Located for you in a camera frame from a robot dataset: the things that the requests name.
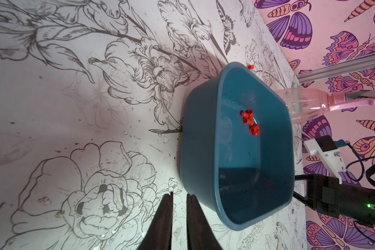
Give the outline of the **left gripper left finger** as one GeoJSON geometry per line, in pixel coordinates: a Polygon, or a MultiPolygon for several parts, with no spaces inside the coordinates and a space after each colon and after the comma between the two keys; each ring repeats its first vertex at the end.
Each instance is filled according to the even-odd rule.
{"type": "Polygon", "coordinates": [[[170,250],[174,212],[173,193],[165,194],[138,250],[170,250]]]}

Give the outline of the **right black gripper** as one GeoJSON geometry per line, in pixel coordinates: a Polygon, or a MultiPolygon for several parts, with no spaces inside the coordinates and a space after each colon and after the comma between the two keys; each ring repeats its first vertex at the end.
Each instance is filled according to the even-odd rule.
{"type": "Polygon", "coordinates": [[[319,174],[296,175],[295,184],[304,184],[293,197],[312,210],[333,218],[350,217],[364,226],[375,226],[375,190],[339,183],[335,177],[319,174]]]}

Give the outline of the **teal plastic storage box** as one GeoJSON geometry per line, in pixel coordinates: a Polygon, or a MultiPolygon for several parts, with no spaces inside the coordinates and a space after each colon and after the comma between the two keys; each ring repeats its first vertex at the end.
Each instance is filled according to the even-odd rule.
{"type": "Polygon", "coordinates": [[[245,65],[229,63],[194,88],[183,112],[180,176],[188,194],[241,231],[277,213],[294,192],[294,136],[285,102],[245,65]],[[260,134],[243,123],[251,109],[260,134]]]}

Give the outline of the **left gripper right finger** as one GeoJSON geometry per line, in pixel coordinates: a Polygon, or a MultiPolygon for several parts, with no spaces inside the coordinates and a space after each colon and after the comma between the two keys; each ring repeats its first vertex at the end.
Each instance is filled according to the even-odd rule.
{"type": "Polygon", "coordinates": [[[186,197],[188,250],[221,250],[196,196],[186,197]]]}

